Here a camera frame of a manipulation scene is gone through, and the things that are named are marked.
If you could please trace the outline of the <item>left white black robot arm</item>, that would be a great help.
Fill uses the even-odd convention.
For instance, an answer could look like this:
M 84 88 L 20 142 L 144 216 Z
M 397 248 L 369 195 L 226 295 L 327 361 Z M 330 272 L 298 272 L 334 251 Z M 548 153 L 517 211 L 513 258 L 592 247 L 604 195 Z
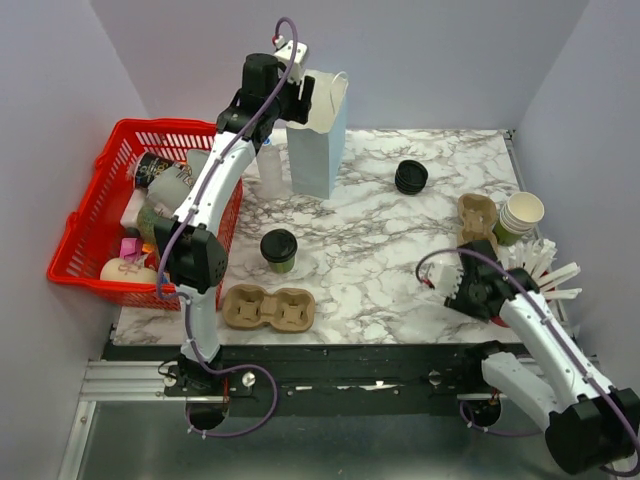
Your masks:
M 159 270 L 174 284 L 171 296 L 185 319 L 176 378 L 185 392 L 212 394 L 230 373 L 212 364 L 220 349 L 216 289 L 228 263 L 220 224 L 237 183 L 275 122 L 307 122 L 315 81 L 304 73 L 306 56 L 304 47 L 288 43 L 272 54 L 246 57 L 241 86 L 217 118 L 202 172 L 173 216 L 154 224 Z

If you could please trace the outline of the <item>black cup lid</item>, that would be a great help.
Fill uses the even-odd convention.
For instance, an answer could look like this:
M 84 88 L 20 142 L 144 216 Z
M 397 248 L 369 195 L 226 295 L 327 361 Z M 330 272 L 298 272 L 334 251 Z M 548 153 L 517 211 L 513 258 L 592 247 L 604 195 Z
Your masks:
M 270 263 L 285 263 L 295 257 L 297 250 L 296 237 L 286 229 L 271 230 L 260 242 L 260 252 Z

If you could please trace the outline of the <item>green paper cup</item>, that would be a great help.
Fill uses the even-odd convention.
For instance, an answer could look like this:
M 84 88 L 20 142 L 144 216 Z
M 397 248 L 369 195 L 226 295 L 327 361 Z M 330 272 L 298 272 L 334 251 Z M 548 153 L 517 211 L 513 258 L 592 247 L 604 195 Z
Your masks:
M 281 262 L 268 262 L 270 269 L 278 274 L 284 274 L 290 272 L 295 266 L 295 258 L 291 257 L 288 260 Z

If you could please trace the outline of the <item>brown pulp cup carrier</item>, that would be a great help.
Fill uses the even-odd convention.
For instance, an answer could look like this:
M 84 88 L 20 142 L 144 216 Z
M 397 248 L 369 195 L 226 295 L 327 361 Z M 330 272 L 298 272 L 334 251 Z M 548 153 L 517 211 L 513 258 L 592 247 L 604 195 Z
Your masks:
M 256 330 L 266 325 L 277 332 L 306 332 L 314 323 L 316 302 L 307 290 L 282 288 L 274 293 L 256 285 L 239 284 L 226 294 L 222 316 L 236 330 Z

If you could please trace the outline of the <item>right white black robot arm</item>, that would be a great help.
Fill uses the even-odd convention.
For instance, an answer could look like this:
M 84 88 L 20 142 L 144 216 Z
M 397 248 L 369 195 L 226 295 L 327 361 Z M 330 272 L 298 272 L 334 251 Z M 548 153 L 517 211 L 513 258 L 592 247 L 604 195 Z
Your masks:
M 425 279 L 447 307 L 500 318 L 542 370 L 536 376 L 497 342 L 477 347 L 460 367 L 469 390 L 496 388 L 536 424 L 557 465 L 579 474 L 639 453 L 639 397 L 617 387 L 588 359 L 552 313 L 538 284 L 522 269 L 504 269 L 486 240 L 455 249 L 457 265 L 434 263 Z

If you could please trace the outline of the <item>light blue paper bag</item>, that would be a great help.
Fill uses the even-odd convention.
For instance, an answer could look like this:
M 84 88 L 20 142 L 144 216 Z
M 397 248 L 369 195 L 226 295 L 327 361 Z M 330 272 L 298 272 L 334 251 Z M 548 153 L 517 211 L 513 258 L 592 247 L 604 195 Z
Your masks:
M 349 77 L 344 71 L 308 75 L 315 80 L 308 122 L 286 125 L 292 189 L 328 199 L 345 149 Z

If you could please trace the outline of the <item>stack of green paper cups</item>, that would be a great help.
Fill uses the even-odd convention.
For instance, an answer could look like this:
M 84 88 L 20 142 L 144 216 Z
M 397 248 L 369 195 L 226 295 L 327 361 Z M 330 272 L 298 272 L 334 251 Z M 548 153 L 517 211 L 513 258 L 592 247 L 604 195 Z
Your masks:
M 514 245 L 537 226 L 544 214 L 544 204 L 536 195 L 529 192 L 511 195 L 502 206 L 493 228 L 497 243 L 501 246 Z

